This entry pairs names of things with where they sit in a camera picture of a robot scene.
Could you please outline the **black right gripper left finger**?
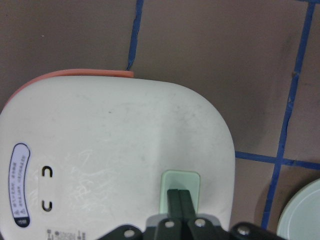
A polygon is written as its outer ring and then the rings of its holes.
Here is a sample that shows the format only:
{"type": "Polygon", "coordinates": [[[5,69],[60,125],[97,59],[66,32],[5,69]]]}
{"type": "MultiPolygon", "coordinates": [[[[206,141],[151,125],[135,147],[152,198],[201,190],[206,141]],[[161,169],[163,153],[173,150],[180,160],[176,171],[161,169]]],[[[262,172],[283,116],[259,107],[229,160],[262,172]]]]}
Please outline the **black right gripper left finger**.
{"type": "Polygon", "coordinates": [[[178,189],[167,191],[167,215],[170,218],[179,219],[181,217],[181,202],[178,189]]]}

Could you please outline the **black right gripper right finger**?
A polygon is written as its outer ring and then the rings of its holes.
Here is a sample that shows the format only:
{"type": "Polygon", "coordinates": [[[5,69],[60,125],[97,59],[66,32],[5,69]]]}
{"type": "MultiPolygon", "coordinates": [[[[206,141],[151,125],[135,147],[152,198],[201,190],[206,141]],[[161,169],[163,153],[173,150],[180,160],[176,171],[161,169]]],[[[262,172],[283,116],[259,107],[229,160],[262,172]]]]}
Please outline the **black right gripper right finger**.
{"type": "Polygon", "coordinates": [[[190,220],[196,217],[196,211],[189,190],[178,190],[180,199],[181,216],[183,220],[190,220]]]}

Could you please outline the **green plate near right arm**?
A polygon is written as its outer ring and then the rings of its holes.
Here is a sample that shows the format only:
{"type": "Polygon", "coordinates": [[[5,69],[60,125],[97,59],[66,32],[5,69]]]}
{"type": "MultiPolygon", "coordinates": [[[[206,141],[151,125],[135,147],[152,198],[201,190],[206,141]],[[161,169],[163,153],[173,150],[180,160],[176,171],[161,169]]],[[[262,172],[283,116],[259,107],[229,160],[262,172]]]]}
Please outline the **green plate near right arm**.
{"type": "Polygon", "coordinates": [[[320,180],[299,190],[287,203],[279,218],[277,235],[286,240],[320,238],[320,180]]]}

